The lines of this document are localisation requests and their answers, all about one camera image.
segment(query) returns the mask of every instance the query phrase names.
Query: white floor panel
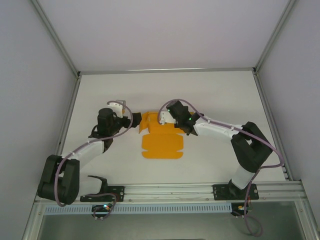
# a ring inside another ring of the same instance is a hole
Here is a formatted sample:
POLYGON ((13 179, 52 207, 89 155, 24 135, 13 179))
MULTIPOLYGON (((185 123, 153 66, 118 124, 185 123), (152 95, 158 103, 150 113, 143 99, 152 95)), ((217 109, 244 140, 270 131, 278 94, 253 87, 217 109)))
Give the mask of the white floor panel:
MULTIPOLYGON (((83 75, 75 101, 64 152, 81 145, 97 124, 98 111, 109 100, 126 100, 133 112, 157 111, 166 101, 182 98, 213 119, 258 125, 274 144, 251 71, 131 73, 83 75)), ((115 138, 110 149, 81 171, 108 179, 110 184, 228 182, 238 167, 230 143, 204 136, 184 136, 180 159, 142 156, 139 127, 115 138)), ((264 165, 277 164, 275 153, 264 165)), ((281 168, 262 170, 261 181, 284 181, 281 168)))

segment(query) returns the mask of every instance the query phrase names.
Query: glass panel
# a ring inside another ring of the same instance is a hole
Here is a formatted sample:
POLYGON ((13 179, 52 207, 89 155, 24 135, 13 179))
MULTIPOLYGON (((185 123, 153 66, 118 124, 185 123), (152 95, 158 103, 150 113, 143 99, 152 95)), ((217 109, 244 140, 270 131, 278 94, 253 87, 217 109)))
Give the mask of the glass panel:
MULTIPOLYGON (((256 202, 249 214, 263 225, 260 240, 305 239, 293 202, 256 202)), ((257 224, 250 221, 253 230, 257 224)), ((230 213, 111 215, 95 221, 91 215, 44 216, 38 240, 246 240, 241 217, 230 213)))

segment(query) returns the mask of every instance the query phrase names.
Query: white wall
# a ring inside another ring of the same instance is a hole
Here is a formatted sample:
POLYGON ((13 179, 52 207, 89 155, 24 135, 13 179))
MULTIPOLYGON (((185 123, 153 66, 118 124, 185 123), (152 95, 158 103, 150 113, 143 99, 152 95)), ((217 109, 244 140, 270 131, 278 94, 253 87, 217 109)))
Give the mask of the white wall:
POLYGON ((288 161, 320 224, 320 1, 299 1, 260 77, 288 161))
POLYGON ((22 238, 75 78, 27 0, 0 7, 0 238, 22 238))
POLYGON ((250 68, 288 0, 39 0, 80 71, 250 68))

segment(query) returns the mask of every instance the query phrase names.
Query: yellow fabric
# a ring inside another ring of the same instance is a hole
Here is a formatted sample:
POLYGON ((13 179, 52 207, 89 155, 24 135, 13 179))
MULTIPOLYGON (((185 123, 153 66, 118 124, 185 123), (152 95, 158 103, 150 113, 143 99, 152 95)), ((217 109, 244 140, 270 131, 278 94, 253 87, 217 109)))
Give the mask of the yellow fabric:
POLYGON ((161 125, 157 121, 157 112, 142 114, 139 133, 148 128, 149 134, 142 137, 142 156, 147 159, 179 159, 183 156, 180 152, 184 148, 184 137, 178 134, 184 132, 175 128, 173 123, 161 125))
POLYGON ((151 133, 142 137, 142 156, 147 159, 179 159, 184 148, 184 137, 178 134, 151 133))

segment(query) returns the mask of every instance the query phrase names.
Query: cable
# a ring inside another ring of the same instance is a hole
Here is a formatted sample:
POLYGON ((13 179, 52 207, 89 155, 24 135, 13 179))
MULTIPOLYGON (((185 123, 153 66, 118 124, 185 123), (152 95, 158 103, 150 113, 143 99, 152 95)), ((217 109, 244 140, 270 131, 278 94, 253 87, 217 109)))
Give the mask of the cable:
MULTIPOLYGON (((237 127, 234 127, 232 125, 228 125, 228 124, 225 124, 223 122, 219 122, 219 121, 215 121, 215 120, 211 120, 211 119, 208 119, 206 117, 204 117, 190 102, 184 100, 184 99, 180 99, 180 98, 176 98, 176 99, 172 99, 170 101, 167 101, 165 104, 162 105, 162 107, 160 108, 159 112, 158 112, 158 116, 157 116, 157 121, 159 124, 160 123, 160 114, 161 114, 161 111, 162 109, 168 105, 169 103, 173 102, 173 101, 181 101, 181 102, 184 102, 186 104, 188 104, 203 120, 205 120, 206 122, 210 123, 210 124, 213 124, 213 125, 217 125, 217 126, 220 126, 220 127, 224 127, 224 128, 227 128, 227 129, 234 129, 242 134, 245 134, 261 143, 263 143, 264 145, 268 146, 271 150, 273 150, 278 156, 279 156, 279 160, 280 160, 280 163, 278 164, 275 164, 275 165, 269 165, 269 166, 261 166, 260 169, 255 173, 255 175, 251 178, 248 186, 247 186, 247 190, 246 190, 246 194, 245 194, 245 199, 244 199, 244 221, 245 221, 245 225, 248 229, 248 231, 250 232, 250 234, 254 237, 260 237, 263 232, 264 232, 264 229, 262 227, 262 225, 260 224, 261 226, 261 231, 258 233, 258 234, 254 234, 253 231, 251 230, 250 226, 249 226, 249 223, 248 223, 248 219, 247 219, 247 203, 248 203, 248 196, 249 196, 249 192, 250 192, 250 188, 251 188, 251 184, 252 184, 252 181, 255 179, 255 177, 258 175, 259 171, 261 169, 273 169, 273 168, 277 168, 277 167, 281 167, 284 165, 284 157, 282 156, 281 152, 279 152, 274 146, 272 146, 269 142, 263 140, 262 138, 258 137, 258 136, 255 136, 253 134, 251 134, 250 132, 247 132, 247 131, 244 131, 240 128, 237 128, 237 127)), ((258 221, 255 217, 253 216, 248 216, 249 218, 252 218, 256 221, 258 221)))
POLYGON ((249 207, 251 208, 251 211, 252 211, 254 209, 254 206, 251 203, 251 197, 250 196, 248 197, 248 200, 249 200, 249 207))
POLYGON ((62 161, 60 162, 57 170, 56 170, 56 173, 55 173, 55 177, 54 177, 54 200, 56 201, 56 203, 60 206, 60 207, 65 207, 66 205, 61 203, 59 201, 59 197, 58 197, 58 179, 59 179, 59 174, 60 174, 60 171, 61 171, 61 168, 62 166, 64 165, 64 163, 67 161, 68 158, 70 158, 71 156, 73 156, 74 154, 76 154, 77 152, 79 152, 81 149, 83 149, 84 147, 90 145, 90 144, 93 144, 95 142, 99 142, 99 141, 104 141, 104 140, 108 140, 108 139, 114 139, 114 138, 117 138, 117 137, 120 137, 121 135, 125 134, 127 131, 129 131, 129 129, 131 128, 132 124, 133 124, 133 121, 134 121, 134 116, 133 116, 133 113, 132 111, 130 110, 129 107, 127 107, 126 105, 124 105, 122 102, 119 102, 119 101, 108 101, 106 104, 109 104, 109 103, 116 103, 116 104, 120 104, 122 105, 123 107, 125 107, 128 112, 130 113, 130 124, 128 126, 128 128, 126 130, 124 130, 123 132, 117 134, 117 135, 114 135, 114 136, 107 136, 107 137, 103 137, 103 138, 100 138, 100 139, 93 139, 91 141, 88 141, 84 144, 82 144, 81 146, 79 146, 78 148, 76 148, 75 150, 73 150, 71 153, 69 153, 67 156, 65 156, 62 161))
MULTIPOLYGON (((87 197, 103 197, 103 196, 112 196, 113 199, 114 199, 114 204, 112 205, 112 207, 110 208, 110 211, 107 212, 107 214, 101 219, 101 220, 104 220, 106 219, 107 217, 109 217, 109 215, 111 214, 111 212, 114 210, 115 208, 115 205, 117 203, 117 197, 115 194, 113 193, 101 193, 101 194, 88 194, 86 195, 87 197)), ((104 207, 100 206, 100 207, 97 207, 94 209, 93 211, 93 217, 96 218, 96 212, 100 209, 103 209, 104 207)))

